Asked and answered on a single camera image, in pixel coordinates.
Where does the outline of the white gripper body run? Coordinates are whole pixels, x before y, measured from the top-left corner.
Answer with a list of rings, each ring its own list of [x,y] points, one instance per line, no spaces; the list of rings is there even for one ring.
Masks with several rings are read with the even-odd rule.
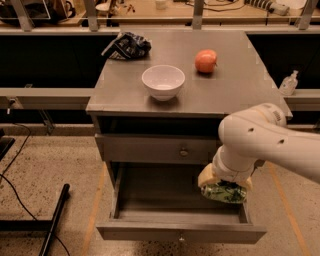
[[[223,145],[213,157],[213,170],[221,180],[240,183],[245,182],[254,170],[255,158],[244,157]]]

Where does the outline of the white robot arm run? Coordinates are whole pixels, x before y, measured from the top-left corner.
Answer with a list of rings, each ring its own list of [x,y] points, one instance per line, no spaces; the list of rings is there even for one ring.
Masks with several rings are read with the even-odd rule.
[[[228,181],[251,189],[251,174],[258,160],[320,183],[320,135],[288,129],[283,112],[274,104],[226,116],[218,134],[222,146],[199,174],[199,187]]]

